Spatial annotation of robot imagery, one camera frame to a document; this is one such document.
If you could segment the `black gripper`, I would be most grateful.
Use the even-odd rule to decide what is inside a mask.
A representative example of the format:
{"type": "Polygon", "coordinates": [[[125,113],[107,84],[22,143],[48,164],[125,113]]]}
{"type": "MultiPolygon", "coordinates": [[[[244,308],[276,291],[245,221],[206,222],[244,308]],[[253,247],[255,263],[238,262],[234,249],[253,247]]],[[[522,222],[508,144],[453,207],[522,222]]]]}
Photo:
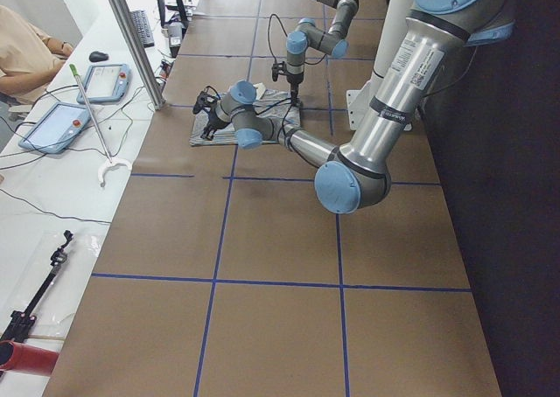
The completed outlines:
{"type": "Polygon", "coordinates": [[[298,96],[298,85],[304,81],[304,76],[304,73],[286,72],[286,80],[290,84],[290,104],[292,107],[301,107],[301,100],[298,96]]]}
{"type": "Polygon", "coordinates": [[[226,123],[217,114],[217,106],[218,104],[214,103],[206,112],[208,121],[200,134],[200,138],[203,140],[213,140],[216,130],[226,127],[226,123]]]}

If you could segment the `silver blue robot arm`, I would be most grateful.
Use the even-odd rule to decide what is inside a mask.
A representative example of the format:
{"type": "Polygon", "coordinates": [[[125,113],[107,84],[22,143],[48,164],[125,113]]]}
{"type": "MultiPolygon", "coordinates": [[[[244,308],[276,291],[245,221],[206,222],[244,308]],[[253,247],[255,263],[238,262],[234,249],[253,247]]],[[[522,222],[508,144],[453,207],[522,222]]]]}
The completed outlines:
{"type": "Polygon", "coordinates": [[[232,127],[237,144],[250,150],[265,141],[283,144],[317,172],[314,189],[330,212],[375,205],[389,193],[386,160],[426,97],[445,57],[465,46],[492,44],[513,30],[516,0],[410,0],[402,17],[406,32],[376,89],[368,89],[352,139],[334,145],[287,118],[256,111],[256,88],[241,80],[224,94],[199,93],[195,113],[205,113],[202,137],[232,127]]]}
{"type": "Polygon", "coordinates": [[[335,9],[332,23],[327,29],[316,26],[311,18],[302,18],[286,41],[287,59],[283,66],[286,80],[290,84],[290,99],[298,100],[298,88],[304,80],[306,51],[312,48],[327,56],[340,59],[348,48],[347,34],[359,10],[359,0],[315,0],[335,9]]]}

